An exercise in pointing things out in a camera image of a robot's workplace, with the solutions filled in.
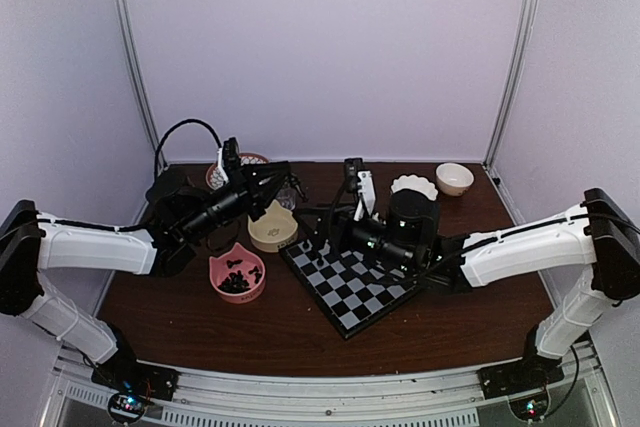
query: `black and white checkered board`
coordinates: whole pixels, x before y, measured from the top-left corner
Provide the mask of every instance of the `black and white checkered board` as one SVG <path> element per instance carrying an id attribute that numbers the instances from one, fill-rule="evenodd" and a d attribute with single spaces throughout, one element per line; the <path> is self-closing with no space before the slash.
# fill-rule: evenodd
<path id="1" fill-rule="evenodd" d="M 347 251 L 339 258 L 329 253 L 329 246 L 320 250 L 321 265 L 310 252 L 310 245 L 300 241 L 281 250 L 293 272 L 311 293 L 340 334 L 348 339 L 380 320 L 417 293 L 414 285 L 383 286 L 367 279 L 380 279 L 382 274 L 367 269 L 360 252 Z"/>

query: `white wall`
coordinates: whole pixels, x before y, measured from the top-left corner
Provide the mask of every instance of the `white wall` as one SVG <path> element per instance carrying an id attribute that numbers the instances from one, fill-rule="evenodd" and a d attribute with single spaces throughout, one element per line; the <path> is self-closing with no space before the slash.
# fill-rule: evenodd
<path id="1" fill-rule="evenodd" d="M 540 0 L 497 169 L 527 220 L 604 188 L 640 222 L 640 0 Z M 551 272 L 566 293 L 579 270 Z M 640 302 L 593 329 L 623 425 L 640 418 Z"/>
<path id="2" fill-rule="evenodd" d="M 0 0 L 0 219 L 21 198 L 59 216 L 129 223 L 151 153 L 126 75 L 112 0 Z M 91 308 L 105 273 L 56 272 Z M 2 425 L 36 425 L 56 343 L 0 316 Z"/>
<path id="3" fill-rule="evenodd" d="M 480 160 L 521 0 L 128 0 L 163 132 L 290 159 Z M 167 158 L 207 160 L 190 127 Z"/>

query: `vertical metal post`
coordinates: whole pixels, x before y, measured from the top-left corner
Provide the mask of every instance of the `vertical metal post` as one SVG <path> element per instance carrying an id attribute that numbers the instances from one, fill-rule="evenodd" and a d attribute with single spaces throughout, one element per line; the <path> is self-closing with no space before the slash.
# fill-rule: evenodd
<path id="1" fill-rule="evenodd" d="M 529 43 L 529 37 L 531 29 L 533 27 L 533 20 L 536 14 L 536 8 L 538 6 L 538 0 L 522 0 L 522 11 L 520 12 L 520 22 L 518 24 L 518 32 L 516 35 L 516 42 L 513 47 L 513 55 L 511 57 L 511 65 L 509 66 L 509 73 L 507 75 L 507 82 L 502 93 L 502 101 L 500 103 L 500 111 L 498 112 L 498 118 L 496 125 L 491 136 L 491 142 L 487 155 L 485 156 L 484 165 L 485 168 L 491 172 L 496 160 L 500 143 L 504 136 L 505 127 L 509 119 L 509 114 L 513 107 L 516 92 L 518 89 L 518 83 L 520 82 L 520 76 L 522 74 L 522 66 L 524 64 L 525 49 Z"/>
<path id="2" fill-rule="evenodd" d="M 140 69 L 138 53 L 133 41 L 133 31 L 131 30 L 131 19 L 129 18 L 127 0 L 114 1 L 116 4 L 116 10 L 118 12 L 118 19 L 120 21 L 120 31 L 124 43 L 125 55 L 127 60 L 127 70 L 129 71 L 131 85 L 133 87 L 133 92 L 138 104 L 138 110 L 140 111 L 140 117 L 142 119 L 142 124 L 147 135 L 147 139 L 149 140 L 149 143 L 155 151 L 159 144 L 159 136 L 155 122 L 153 120 L 151 108 L 149 107 L 149 99 L 147 98 L 147 92 L 145 90 L 144 82 L 142 79 L 142 70 Z M 167 164 L 162 154 L 160 155 L 160 163 L 163 166 L 166 166 Z"/>

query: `dark brown tabletop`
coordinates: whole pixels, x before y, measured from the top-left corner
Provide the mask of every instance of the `dark brown tabletop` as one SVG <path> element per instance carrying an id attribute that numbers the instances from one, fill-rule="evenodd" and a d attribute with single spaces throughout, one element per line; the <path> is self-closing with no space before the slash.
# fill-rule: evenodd
<path id="1" fill-rule="evenodd" d="M 391 181 L 416 173 L 435 179 L 435 165 L 368 163 L 377 208 L 384 212 Z M 479 165 L 460 198 L 439 195 L 440 234 L 508 227 L 509 216 Z M 204 186 L 207 166 L 184 168 Z M 310 204 L 330 202 L 342 164 L 295 163 Z M 230 232 L 213 236 L 222 242 Z M 256 253 L 243 224 L 240 242 Z M 264 293 L 245 305 L 222 301 L 209 283 L 209 251 L 172 278 L 115 276 L 99 317 L 120 327 L 142 360 L 241 374 L 352 376 L 423 372 L 518 357 L 526 333 L 551 312 L 537 274 L 505 279 L 471 294 L 418 294 L 385 318 L 343 340 L 277 254 L 259 253 L 267 267 Z"/>

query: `bowl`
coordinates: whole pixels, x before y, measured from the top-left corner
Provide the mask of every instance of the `bowl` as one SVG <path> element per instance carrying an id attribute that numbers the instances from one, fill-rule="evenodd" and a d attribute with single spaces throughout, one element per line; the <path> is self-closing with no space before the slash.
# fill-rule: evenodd
<path id="1" fill-rule="evenodd" d="M 254 247 L 270 254 L 295 242 L 298 238 L 298 223 L 290 210 L 274 200 L 266 214 L 256 222 L 249 220 L 249 236 Z"/>
<path id="2" fill-rule="evenodd" d="M 268 164 L 269 160 L 266 157 L 263 157 L 260 154 L 240 154 L 240 165 L 246 164 Z M 224 179 L 218 170 L 218 163 L 215 162 L 211 164 L 209 169 L 207 169 L 207 174 L 205 176 L 207 181 L 207 185 L 210 189 L 216 190 L 224 185 Z"/>
<path id="3" fill-rule="evenodd" d="M 231 267 L 227 261 L 234 263 Z M 249 290 L 242 293 L 229 293 L 220 289 L 220 285 L 230 277 L 230 274 L 242 273 L 243 277 L 249 283 Z M 209 281 L 218 295 L 231 304 L 246 304 L 257 299 L 264 291 L 266 284 L 267 270 L 262 259 L 253 252 L 249 252 L 239 243 L 220 257 L 209 258 Z"/>
<path id="4" fill-rule="evenodd" d="M 446 195 L 460 197 L 469 190 L 473 181 L 473 173 L 460 164 L 440 164 L 436 169 L 436 184 Z"/>
<path id="5" fill-rule="evenodd" d="M 435 202 L 438 196 L 436 186 L 429 182 L 429 179 L 425 177 L 418 177 L 415 174 L 401 175 L 391 184 L 391 193 L 394 194 L 400 190 L 409 189 L 420 192 L 427 199 Z"/>

